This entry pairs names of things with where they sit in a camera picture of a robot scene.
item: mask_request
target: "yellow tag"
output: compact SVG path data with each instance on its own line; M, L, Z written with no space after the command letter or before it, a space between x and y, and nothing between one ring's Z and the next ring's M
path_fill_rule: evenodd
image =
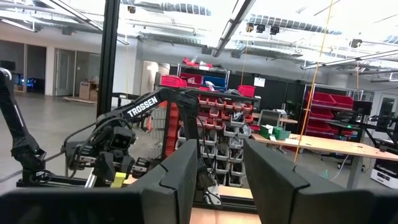
M111 188L121 188L125 178L126 178L125 173L117 172L114 177L114 181L111 184Z

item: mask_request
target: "black metal pole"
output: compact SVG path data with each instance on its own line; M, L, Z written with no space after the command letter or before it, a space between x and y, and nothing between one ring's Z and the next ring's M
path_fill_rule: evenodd
M106 0L99 71L97 117L111 111L120 0Z

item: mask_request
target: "cardboard box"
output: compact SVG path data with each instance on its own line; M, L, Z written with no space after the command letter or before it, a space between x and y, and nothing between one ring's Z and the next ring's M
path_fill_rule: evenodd
M80 82L79 98L81 98L83 100L90 99L90 86L91 86L91 83L89 83L89 82Z
M91 89L90 90L90 101L97 102L97 99L98 99L98 92L96 91L96 89Z

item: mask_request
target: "green box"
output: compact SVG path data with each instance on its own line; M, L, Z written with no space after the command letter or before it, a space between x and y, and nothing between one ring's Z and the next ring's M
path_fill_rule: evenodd
M272 133L277 140L285 140L285 139L289 138L289 136L290 136L290 131L285 131L285 130L283 130L283 128L279 128L279 127L274 128Z

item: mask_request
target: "desk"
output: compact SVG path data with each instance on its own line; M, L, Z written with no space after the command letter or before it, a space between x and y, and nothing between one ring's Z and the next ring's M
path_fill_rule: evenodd
M253 118L260 118L260 114L259 113L253 113ZM288 118L280 118L279 122L281 123L287 123L287 124L297 124L298 121L293 120L293 119L288 119Z
M297 147L299 144L298 134L291 134L291 139L297 139L296 141L278 140L271 141L259 134L252 134L252 138L257 142L266 144L273 144L278 146L292 146ZM302 148L313 149L324 152L335 152L354 156L351 172L349 173L347 188L354 189L358 186L358 176L361 173L363 157L385 159L389 161L398 161L398 156L390 152L381 152L375 147L368 146L362 143L339 141L335 139L325 139L313 136L302 136L301 143L299 145Z
M132 184L137 179L129 177L124 181L125 184ZM218 193L220 195L232 197L253 198L249 189L240 189L236 187L219 186ZM210 210L203 208L192 208L191 222L192 224L260 224L260 217L255 214L239 213L239 212L225 212L219 210Z

